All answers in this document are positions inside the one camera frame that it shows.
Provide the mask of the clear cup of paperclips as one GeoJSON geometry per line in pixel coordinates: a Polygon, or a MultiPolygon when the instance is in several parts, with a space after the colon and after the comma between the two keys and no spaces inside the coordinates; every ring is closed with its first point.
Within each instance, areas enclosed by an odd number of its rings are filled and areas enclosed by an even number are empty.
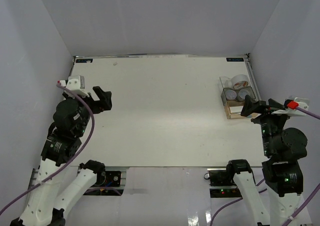
{"type": "Polygon", "coordinates": [[[229,100],[235,100],[237,98],[237,93],[236,91],[232,90],[232,89],[227,89],[224,91],[225,94],[225,98],[227,101],[229,100]]]}

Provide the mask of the large clear tape roll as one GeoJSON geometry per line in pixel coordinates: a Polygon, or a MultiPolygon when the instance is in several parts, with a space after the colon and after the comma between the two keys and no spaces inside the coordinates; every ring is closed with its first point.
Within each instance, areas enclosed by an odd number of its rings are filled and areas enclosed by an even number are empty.
{"type": "Polygon", "coordinates": [[[231,86],[235,90],[247,87],[249,84],[250,81],[247,75],[239,74],[231,78],[231,86]]]}

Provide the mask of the small clear tape roll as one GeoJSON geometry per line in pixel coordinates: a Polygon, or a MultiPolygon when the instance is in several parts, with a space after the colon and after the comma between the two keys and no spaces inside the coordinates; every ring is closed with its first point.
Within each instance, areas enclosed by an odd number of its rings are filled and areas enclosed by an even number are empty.
{"type": "Polygon", "coordinates": [[[224,83],[224,87],[225,88],[232,88],[233,87],[232,80],[231,79],[226,80],[224,83]]]}

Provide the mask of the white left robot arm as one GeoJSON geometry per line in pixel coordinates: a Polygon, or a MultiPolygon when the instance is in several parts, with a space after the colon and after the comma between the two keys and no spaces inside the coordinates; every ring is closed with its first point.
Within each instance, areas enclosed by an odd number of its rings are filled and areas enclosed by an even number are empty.
{"type": "Polygon", "coordinates": [[[112,108],[110,91],[103,91],[99,86],[93,91],[98,100],[91,94],[82,96],[75,90],[64,90],[64,100],[56,106],[48,129],[35,185],[22,194],[29,196],[26,207],[11,225],[65,225],[68,213],[81,196],[91,186],[104,183],[105,165],[89,160],[80,164],[79,175],[59,192],[67,167],[88,143],[81,142],[88,123],[94,124],[94,115],[112,108]]]}

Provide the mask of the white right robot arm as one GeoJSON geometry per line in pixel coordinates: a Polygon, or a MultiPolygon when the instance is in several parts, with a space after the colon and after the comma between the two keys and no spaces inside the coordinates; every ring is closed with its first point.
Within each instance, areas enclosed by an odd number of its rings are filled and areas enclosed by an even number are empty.
{"type": "Polygon", "coordinates": [[[293,213],[298,208],[304,178],[298,160],[307,156],[308,139],[297,128],[284,128],[291,117],[305,116],[310,101],[290,97],[283,104],[273,99],[256,101],[246,95],[241,116],[257,113],[252,123],[260,125],[264,156],[262,172],[270,199],[267,211],[256,188],[253,171],[244,159],[226,166],[226,180],[236,185],[255,225],[296,225],[293,213]]]}

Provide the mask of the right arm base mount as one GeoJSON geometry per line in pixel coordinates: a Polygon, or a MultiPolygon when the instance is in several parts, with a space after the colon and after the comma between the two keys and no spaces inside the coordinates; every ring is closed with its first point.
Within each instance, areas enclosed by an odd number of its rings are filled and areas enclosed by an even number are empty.
{"type": "Polygon", "coordinates": [[[226,168],[208,168],[203,178],[209,183],[211,198],[240,198],[242,196],[226,168]]]}

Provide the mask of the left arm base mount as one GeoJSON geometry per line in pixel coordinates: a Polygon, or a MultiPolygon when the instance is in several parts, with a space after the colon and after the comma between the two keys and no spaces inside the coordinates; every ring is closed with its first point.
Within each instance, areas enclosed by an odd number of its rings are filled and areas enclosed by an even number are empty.
{"type": "Polygon", "coordinates": [[[123,189],[121,188],[121,171],[104,171],[98,177],[84,195],[91,196],[121,196],[123,189]]]}

